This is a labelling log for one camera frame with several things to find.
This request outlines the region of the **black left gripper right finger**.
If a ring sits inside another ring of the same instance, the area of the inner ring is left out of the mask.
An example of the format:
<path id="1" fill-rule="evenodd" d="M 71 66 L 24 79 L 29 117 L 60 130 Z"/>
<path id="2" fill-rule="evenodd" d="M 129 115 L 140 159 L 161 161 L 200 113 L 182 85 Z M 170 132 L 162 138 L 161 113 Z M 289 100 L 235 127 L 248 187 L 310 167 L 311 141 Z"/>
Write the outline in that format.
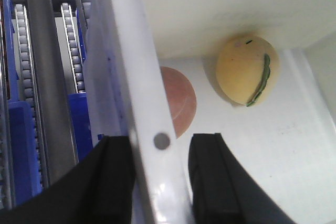
<path id="1" fill-rule="evenodd" d="M 293 223 L 235 158 L 219 133 L 192 136 L 188 174 L 196 223 Z"/>

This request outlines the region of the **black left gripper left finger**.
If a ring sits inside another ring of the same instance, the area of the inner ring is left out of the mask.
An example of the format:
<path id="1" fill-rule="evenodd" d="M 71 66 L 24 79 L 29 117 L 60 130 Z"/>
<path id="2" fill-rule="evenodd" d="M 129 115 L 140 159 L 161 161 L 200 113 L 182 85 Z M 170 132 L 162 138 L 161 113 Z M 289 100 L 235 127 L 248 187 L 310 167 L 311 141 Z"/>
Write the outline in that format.
<path id="1" fill-rule="evenodd" d="M 135 168 L 127 136 L 105 136 L 41 194 L 1 214 L 1 223 L 131 223 Z"/>

